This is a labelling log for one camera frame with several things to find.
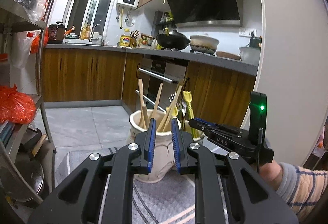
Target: gray countertop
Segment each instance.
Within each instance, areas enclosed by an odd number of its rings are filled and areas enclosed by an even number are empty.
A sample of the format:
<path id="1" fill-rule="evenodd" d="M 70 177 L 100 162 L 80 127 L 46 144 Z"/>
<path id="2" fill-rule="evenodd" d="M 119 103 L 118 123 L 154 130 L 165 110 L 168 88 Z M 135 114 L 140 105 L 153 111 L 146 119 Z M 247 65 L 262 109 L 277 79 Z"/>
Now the gray countertop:
<path id="1" fill-rule="evenodd" d="M 199 53 L 188 53 L 170 50 L 152 50 L 152 49 L 142 49 L 142 48 L 118 48 L 118 47 L 103 47 L 98 45 L 84 45 L 84 44 L 51 44 L 46 45 L 46 48 L 72 48 L 72 49 L 93 49 L 93 50 L 107 50 L 107 51 L 117 51 L 117 52 L 127 52 L 127 53 L 140 53 L 145 55 L 156 55 L 166 58 L 180 58 L 189 61 L 214 65 L 226 69 L 230 69 L 237 72 L 242 72 L 245 74 L 256 76 L 257 66 L 247 64 L 238 60 L 219 58 L 214 56 L 208 56 Z"/>

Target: oven handle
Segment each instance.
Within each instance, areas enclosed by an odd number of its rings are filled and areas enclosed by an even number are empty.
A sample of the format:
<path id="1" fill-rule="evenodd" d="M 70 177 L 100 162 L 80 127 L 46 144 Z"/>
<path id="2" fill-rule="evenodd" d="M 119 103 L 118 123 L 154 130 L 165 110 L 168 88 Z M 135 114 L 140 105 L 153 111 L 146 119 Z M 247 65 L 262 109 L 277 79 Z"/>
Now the oven handle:
<path id="1" fill-rule="evenodd" d="M 146 97 L 145 95 L 143 95 L 144 96 L 144 99 L 146 100 L 146 101 L 148 101 L 149 103 L 151 103 L 153 106 L 155 106 L 155 102 L 153 102 L 153 101 L 151 101 L 148 97 Z M 162 109 L 160 106 L 158 106 L 158 108 L 161 110 L 161 111 L 163 111 L 163 112 L 166 112 L 164 109 Z"/>
<path id="2" fill-rule="evenodd" d="M 145 74 L 148 74 L 148 75 L 150 75 L 150 76 L 152 76 L 154 78 L 157 78 L 157 79 L 162 80 L 162 81 L 167 82 L 167 83 L 171 83 L 171 84 L 172 83 L 178 83 L 178 81 L 176 81 L 176 80 L 173 80 L 173 79 L 164 77 L 164 76 L 159 75 L 159 74 L 154 73 L 154 72 L 150 72 L 150 71 L 144 70 L 142 68 L 138 68 L 138 71 L 143 72 Z"/>

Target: electrical socket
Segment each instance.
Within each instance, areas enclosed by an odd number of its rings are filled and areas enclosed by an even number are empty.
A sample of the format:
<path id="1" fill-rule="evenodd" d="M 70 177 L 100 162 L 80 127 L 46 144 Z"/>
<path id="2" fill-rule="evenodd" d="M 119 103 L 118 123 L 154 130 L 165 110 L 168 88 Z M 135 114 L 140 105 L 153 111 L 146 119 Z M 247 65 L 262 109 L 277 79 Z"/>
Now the electrical socket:
<path id="1" fill-rule="evenodd" d="M 256 36 L 256 29 L 254 28 L 244 28 L 244 27 L 239 28 L 239 36 L 252 37 L 251 32 L 253 32 L 254 35 Z"/>

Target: silver screw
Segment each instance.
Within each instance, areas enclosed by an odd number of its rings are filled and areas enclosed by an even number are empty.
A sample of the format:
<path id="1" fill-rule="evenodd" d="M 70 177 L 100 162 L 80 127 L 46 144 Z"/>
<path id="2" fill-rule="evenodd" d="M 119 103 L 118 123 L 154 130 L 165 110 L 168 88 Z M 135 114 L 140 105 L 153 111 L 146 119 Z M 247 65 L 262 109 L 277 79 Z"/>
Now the silver screw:
<path id="1" fill-rule="evenodd" d="M 91 160 L 97 160 L 100 158 L 100 155 L 98 153 L 92 153 L 91 155 L 89 155 L 89 159 Z"/>
<path id="2" fill-rule="evenodd" d="M 196 150 L 196 149 L 200 148 L 200 145 L 199 145 L 198 143 L 191 143 L 191 144 L 189 145 L 189 147 L 190 147 L 191 149 Z"/>
<path id="3" fill-rule="evenodd" d="M 229 153 L 229 157 L 232 159 L 232 160 L 237 160 L 239 158 L 239 155 L 236 153 L 236 152 L 230 152 Z"/>
<path id="4" fill-rule="evenodd" d="M 131 144 L 128 145 L 128 148 L 129 148 L 130 150 L 137 150 L 138 147 L 139 147 L 139 146 L 138 146 L 136 143 L 131 143 Z"/>

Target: built-in dishwasher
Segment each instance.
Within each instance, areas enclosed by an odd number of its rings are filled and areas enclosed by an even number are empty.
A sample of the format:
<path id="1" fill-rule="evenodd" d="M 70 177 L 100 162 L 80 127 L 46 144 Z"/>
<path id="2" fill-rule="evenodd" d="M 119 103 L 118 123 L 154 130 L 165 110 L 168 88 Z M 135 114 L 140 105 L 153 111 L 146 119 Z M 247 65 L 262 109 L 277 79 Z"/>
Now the built-in dishwasher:
<path id="1" fill-rule="evenodd" d="M 187 65 L 188 61 L 186 60 L 144 56 L 138 68 L 138 78 L 143 82 L 143 95 L 147 108 L 154 108 L 159 86 L 163 83 L 158 108 L 166 111 L 166 107 L 170 105 L 169 96 L 175 94 L 177 84 L 184 79 Z M 137 109 L 139 108 L 140 103 L 137 100 Z"/>

